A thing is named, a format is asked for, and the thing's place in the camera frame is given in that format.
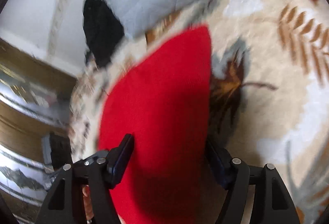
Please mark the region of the person's hand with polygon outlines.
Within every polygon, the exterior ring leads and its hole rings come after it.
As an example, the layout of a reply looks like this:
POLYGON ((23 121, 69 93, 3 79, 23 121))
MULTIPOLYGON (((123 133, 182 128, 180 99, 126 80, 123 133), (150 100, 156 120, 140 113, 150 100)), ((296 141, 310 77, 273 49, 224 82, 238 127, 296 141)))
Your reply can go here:
POLYGON ((83 201, 84 201, 84 209, 87 223, 90 223, 92 218, 94 217, 92 200, 90 197, 90 188, 88 185, 82 188, 83 201))

